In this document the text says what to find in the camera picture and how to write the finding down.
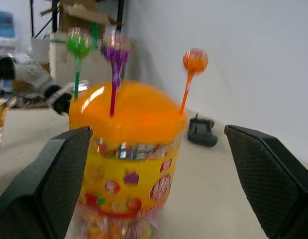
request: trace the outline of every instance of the lollipop stick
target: lollipop stick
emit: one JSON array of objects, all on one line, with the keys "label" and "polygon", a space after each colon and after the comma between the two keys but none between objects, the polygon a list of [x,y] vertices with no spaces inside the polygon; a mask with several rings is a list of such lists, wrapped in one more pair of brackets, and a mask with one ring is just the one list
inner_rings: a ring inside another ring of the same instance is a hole
[{"label": "lollipop stick", "polygon": [[120,87],[120,82],[122,80],[122,72],[123,72],[123,64],[121,64],[118,68],[117,87]]},{"label": "lollipop stick", "polygon": [[189,89],[190,89],[190,84],[191,84],[191,82],[193,80],[193,77],[194,77],[193,73],[188,73],[188,78],[187,78],[186,89],[185,89],[185,93],[184,93],[184,97],[183,97],[183,102],[182,102],[182,106],[180,107],[180,114],[181,115],[184,112],[184,108],[185,108],[188,92],[189,92]]},{"label": "lollipop stick", "polygon": [[115,99],[116,99],[116,82],[112,82],[112,96],[110,100],[110,109],[109,109],[109,116],[114,116],[114,109],[115,109]]},{"label": "lollipop stick", "polygon": [[94,48],[97,48],[99,40],[99,25],[95,22],[92,22],[92,40]]},{"label": "lollipop stick", "polygon": [[79,57],[75,60],[75,88],[74,88],[74,99],[77,100],[79,96],[79,83],[80,83],[80,73],[82,68],[82,61]]}]

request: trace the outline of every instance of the printed fruit graphic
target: printed fruit graphic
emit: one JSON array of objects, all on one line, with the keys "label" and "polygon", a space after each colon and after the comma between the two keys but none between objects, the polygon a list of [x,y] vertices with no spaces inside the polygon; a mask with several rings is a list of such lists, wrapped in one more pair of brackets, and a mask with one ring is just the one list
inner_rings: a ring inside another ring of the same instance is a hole
[{"label": "printed fruit graphic", "polygon": [[124,183],[128,185],[137,185],[139,176],[136,172],[126,173],[124,177]]},{"label": "printed fruit graphic", "polygon": [[105,239],[105,230],[99,217],[90,217],[87,225],[88,239]]},{"label": "printed fruit graphic", "polygon": [[112,181],[112,180],[107,181],[104,185],[104,188],[108,193],[111,193],[111,194],[115,194],[120,191],[120,185],[117,182]]},{"label": "printed fruit graphic", "polygon": [[90,177],[95,180],[100,180],[104,177],[104,170],[100,166],[90,166]]},{"label": "printed fruit graphic", "polygon": [[92,207],[92,208],[100,207],[106,201],[105,198],[100,198],[98,195],[93,194],[93,193],[86,193],[85,200],[86,200],[87,206]]},{"label": "printed fruit graphic", "polygon": [[168,170],[172,166],[172,160],[173,158],[167,160],[166,162],[163,162],[162,165],[160,166],[159,172],[162,173]]},{"label": "printed fruit graphic", "polygon": [[150,192],[150,199],[161,200],[170,188],[172,181],[170,174],[161,177],[158,182],[153,186]]},{"label": "printed fruit graphic", "polygon": [[122,239],[122,230],[123,228],[116,223],[109,223],[108,225],[108,234],[111,239]]},{"label": "printed fruit graphic", "polygon": [[126,204],[126,208],[131,211],[138,211],[142,208],[142,202],[139,198],[129,199]]},{"label": "printed fruit graphic", "polygon": [[98,199],[98,197],[96,195],[94,195],[93,193],[85,194],[86,204],[89,207],[97,207],[97,204],[96,204],[97,199]]},{"label": "printed fruit graphic", "polygon": [[125,213],[126,207],[123,201],[114,201],[112,203],[112,209],[115,213]]}]

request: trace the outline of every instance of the white wall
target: white wall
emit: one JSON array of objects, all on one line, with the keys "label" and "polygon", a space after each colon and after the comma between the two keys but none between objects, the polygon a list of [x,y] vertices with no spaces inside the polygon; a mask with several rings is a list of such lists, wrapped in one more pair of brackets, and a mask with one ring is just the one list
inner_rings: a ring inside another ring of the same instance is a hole
[{"label": "white wall", "polygon": [[[51,18],[51,14],[41,17],[40,12],[51,7],[51,2],[34,0],[34,34]],[[18,49],[26,51],[31,46],[30,0],[0,0],[0,10],[13,14],[15,36],[18,39]]]},{"label": "white wall", "polygon": [[308,164],[308,0],[129,0],[131,77],[181,102],[182,56],[209,53],[187,107],[278,137]]}]

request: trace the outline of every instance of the table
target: table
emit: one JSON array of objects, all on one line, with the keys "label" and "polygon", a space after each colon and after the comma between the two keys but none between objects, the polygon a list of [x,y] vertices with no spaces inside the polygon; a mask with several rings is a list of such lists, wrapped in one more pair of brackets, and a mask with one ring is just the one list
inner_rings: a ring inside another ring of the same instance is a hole
[{"label": "table", "polygon": [[[68,129],[68,117],[52,110],[11,110],[6,115],[0,158],[0,194],[44,144]],[[223,126],[213,148],[183,138],[161,239],[266,239],[241,188]],[[69,227],[67,239],[72,239]]]}]

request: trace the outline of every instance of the white robotic hand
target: white robotic hand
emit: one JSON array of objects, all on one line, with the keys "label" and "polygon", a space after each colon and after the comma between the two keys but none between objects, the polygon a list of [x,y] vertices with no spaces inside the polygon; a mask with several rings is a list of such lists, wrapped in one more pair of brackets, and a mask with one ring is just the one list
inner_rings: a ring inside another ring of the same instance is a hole
[{"label": "white robotic hand", "polygon": [[50,102],[50,106],[59,114],[68,113],[71,91],[65,92],[56,84],[54,78],[34,62],[26,54],[0,57],[0,80],[23,80],[33,87],[39,94],[43,95]]}]

